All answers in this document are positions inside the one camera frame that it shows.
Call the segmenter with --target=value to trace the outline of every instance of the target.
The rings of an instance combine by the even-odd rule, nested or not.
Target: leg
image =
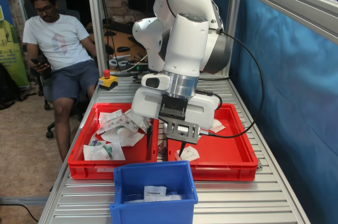
[[[83,71],[80,77],[80,86],[82,90],[87,91],[88,98],[94,94],[96,83],[99,80],[99,70],[93,60],[86,61],[83,63]]]
[[[70,148],[69,115],[78,96],[79,84],[71,67],[52,73],[55,133],[62,161]]]
[[[87,95],[89,100],[93,97],[95,91],[95,85],[91,85],[89,88],[87,88]]]
[[[70,148],[69,114],[74,102],[72,98],[59,98],[54,102],[55,133],[62,162]]]

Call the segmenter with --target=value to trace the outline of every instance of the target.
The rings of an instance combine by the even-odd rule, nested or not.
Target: metal table
[[[221,77],[203,75],[203,77]],[[111,91],[96,89],[74,145],[91,106],[97,102],[132,102],[139,85],[132,78],[119,78],[119,86]],[[245,127],[252,118],[234,85],[229,81],[199,81],[199,88],[212,90],[224,102],[234,104]],[[159,144],[165,135],[159,130]],[[294,192],[255,125],[247,133],[259,158],[259,169],[253,182],[195,182],[199,203],[194,208],[194,224],[212,223],[309,223]],[[158,156],[158,161],[165,161]],[[109,205],[114,202],[113,180],[74,180],[64,162],[39,223],[108,224]]]

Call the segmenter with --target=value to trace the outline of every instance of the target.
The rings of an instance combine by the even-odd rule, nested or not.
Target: red button
[[[109,70],[104,70],[104,77],[106,79],[109,79],[110,78],[110,71]]]

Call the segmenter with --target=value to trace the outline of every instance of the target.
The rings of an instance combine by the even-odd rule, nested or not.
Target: white t-shirt
[[[89,34],[73,16],[62,15],[53,23],[35,16],[26,21],[23,42],[37,44],[52,70],[92,59],[80,40]]]

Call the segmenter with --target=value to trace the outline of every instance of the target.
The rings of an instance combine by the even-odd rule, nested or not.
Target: hand
[[[37,71],[38,73],[43,73],[49,67],[50,67],[49,64],[38,63],[36,64],[36,67],[34,67],[34,70]]]

